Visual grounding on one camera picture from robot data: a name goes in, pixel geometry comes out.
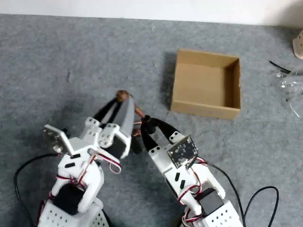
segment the small brown object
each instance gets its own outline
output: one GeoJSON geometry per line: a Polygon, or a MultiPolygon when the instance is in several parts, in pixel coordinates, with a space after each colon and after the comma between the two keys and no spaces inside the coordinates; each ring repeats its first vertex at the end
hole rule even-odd
{"type": "Polygon", "coordinates": [[[125,101],[129,96],[131,96],[131,95],[125,90],[117,91],[117,95],[116,95],[118,102],[125,101]]]}
{"type": "MultiPolygon", "coordinates": [[[[117,94],[116,94],[116,98],[117,98],[117,101],[118,102],[123,102],[125,101],[127,98],[129,97],[133,97],[131,94],[129,94],[127,91],[125,90],[119,90],[117,91],[117,94]]],[[[145,116],[143,110],[141,110],[137,105],[134,105],[135,107],[135,110],[134,112],[140,116],[141,118],[143,118],[145,116]]],[[[134,122],[134,125],[139,125],[139,124],[142,124],[142,122],[134,122]]],[[[140,129],[134,129],[133,130],[133,133],[132,133],[132,136],[141,136],[141,130],[140,129]]]]}
{"type": "Polygon", "coordinates": [[[140,129],[134,129],[132,136],[141,136],[141,130],[140,129]]]}
{"type": "MultiPolygon", "coordinates": [[[[117,101],[118,102],[123,102],[125,101],[128,97],[133,97],[131,94],[129,94],[127,91],[125,90],[119,90],[117,91],[117,101]]],[[[143,118],[145,116],[144,112],[137,106],[137,105],[134,105],[135,107],[135,113],[137,115],[139,115],[141,118],[143,118]]]]}
{"type": "Polygon", "coordinates": [[[134,112],[135,112],[136,114],[138,114],[141,118],[143,118],[143,117],[145,116],[143,110],[141,110],[137,105],[135,105],[135,110],[134,110],[134,112]]]}

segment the perforated white panel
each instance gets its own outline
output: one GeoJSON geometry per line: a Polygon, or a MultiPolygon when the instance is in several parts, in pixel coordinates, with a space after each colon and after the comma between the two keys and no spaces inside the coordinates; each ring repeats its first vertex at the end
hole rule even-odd
{"type": "Polygon", "coordinates": [[[109,227],[106,217],[102,211],[95,217],[91,227],[109,227]]]}
{"type": "Polygon", "coordinates": [[[102,208],[101,202],[93,203],[86,213],[71,216],[48,201],[38,227],[109,227],[102,208]]]}
{"type": "Polygon", "coordinates": [[[243,227],[239,215],[232,203],[224,201],[224,205],[202,220],[202,225],[195,227],[243,227]]]}

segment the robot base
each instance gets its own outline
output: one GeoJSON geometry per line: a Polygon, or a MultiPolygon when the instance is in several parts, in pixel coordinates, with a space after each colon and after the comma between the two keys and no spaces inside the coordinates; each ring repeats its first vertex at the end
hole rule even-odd
{"type": "Polygon", "coordinates": [[[38,227],[111,227],[110,221],[102,209],[103,204],[98,200],[86,213],[72,216],[48,200],[39,219],[38,227]]]}

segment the gray carpet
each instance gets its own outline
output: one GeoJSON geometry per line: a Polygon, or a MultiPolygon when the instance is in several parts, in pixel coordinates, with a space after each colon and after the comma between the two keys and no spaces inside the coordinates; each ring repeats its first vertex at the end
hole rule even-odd
{"type": "MultiPolygon", "coordinates": [[[[273,60],[294,68],[291,40],[298,30],[270,26],[44,16],[0,16],[0,226],[29,226],[17,203],[13,174],[26,160],[49,152],[46,123],[72,135],[119,88],[145,112],[194,138],[200,155],[224,169],[246,206],[262,186],[280,190],[273,226],[303,222],[302,120],[283,107],[273,60]],[[178,48],[238,55],[242,110],[234,121],[168,110],[178,48]]],[[[34,218],[55,178],[58,159],[27,167],[19,177],[34,218]]],[[[104,167],[99,193],[116,227],[170,227],[182,214],[173,193],[146,152],[122,161],[122,174],[104,167]]],[[[213,171],[238,209],[221,173],[213,171]]],[[[250,208],[248,227],[267,226],[275,194],[262,193],[250,208]]]]}

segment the white plastic bracket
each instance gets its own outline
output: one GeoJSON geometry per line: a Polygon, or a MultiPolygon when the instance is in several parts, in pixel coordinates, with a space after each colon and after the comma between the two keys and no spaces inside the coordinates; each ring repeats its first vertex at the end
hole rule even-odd
{"type": "Polygon", "coordinates": [[[303,30],[293,40],[293,47],[295,56],[303,60],[303,30]]]}

